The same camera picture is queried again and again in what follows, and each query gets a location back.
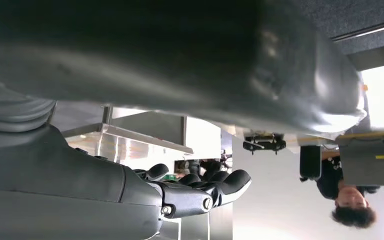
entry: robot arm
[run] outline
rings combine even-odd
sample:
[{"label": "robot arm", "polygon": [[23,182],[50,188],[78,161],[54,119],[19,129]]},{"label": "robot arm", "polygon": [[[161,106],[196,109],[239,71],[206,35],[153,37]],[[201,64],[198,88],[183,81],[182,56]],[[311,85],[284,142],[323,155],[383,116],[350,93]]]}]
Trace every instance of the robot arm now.
[{"label": "robot arm", "polygon": [[145,172],[73,149],[49,124],[0,132],[0,239],[143,240],[163,217],[207,213],[251,183],[242,170],[210,182],[152,181],[143,176],[157,180],[159,171]]}]

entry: black clamp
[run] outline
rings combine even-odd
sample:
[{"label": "black clamp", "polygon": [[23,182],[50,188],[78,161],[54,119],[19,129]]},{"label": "black clamp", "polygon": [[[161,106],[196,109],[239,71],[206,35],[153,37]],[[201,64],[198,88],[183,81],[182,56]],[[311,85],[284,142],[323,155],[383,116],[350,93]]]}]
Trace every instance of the black clamp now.
[{"label": "black clamp", "polygon": [[245,137],[242,147],[250,151],[252,155],[254,155],[255,151],[259,150],[271,150],[277,155],[278,151],[286,148],[286,141],[283,134],[277,133],[264,136],[249,136]]}]

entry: black t-shirt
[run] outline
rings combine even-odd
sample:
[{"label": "black t-shirt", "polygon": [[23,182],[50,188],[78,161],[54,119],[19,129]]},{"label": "black t-shirt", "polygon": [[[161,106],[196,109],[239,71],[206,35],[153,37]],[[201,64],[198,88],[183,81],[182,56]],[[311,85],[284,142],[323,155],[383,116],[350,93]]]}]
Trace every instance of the black t-shirt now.
[{"label": "black t-shirt", "polygon": [[[344,179],[341,157],[329,157],[321,161],[321,177],[317,180],[317,187],[326,199],[335,200],[338,197],[338,183]],[[364,196],[365,193],[374,194],[379,186],[358,186],[357,190]]]}]

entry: man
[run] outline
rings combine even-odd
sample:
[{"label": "man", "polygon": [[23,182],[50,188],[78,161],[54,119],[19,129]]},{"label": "man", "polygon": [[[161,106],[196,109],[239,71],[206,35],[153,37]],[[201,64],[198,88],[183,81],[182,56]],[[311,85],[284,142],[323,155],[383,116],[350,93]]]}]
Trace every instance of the man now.
[{"label": "man", "polygon": [[332,219],[337,223],[358,229],[369,228],[376,221],[376,213],[365,199],[379,187],[345,185],[339,152],[323,152],[321,178],[317,187],[326,199],[334,200]]}]

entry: gray plastic panel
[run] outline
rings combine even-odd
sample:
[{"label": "gray plastic panel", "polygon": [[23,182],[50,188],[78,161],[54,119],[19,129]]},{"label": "gray plastic panel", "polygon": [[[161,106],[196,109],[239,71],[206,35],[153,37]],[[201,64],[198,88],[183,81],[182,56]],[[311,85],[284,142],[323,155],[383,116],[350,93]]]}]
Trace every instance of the gray plastic panel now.
[{"label": "gray plastic panel", "polygon": [[161,207],[0,191],[0,240],[144,240]]},{"label": "gray plastic panel", "polygon": [[0,190],[118,202],[124,166],[67,145],[51,125],[0,132]]}]

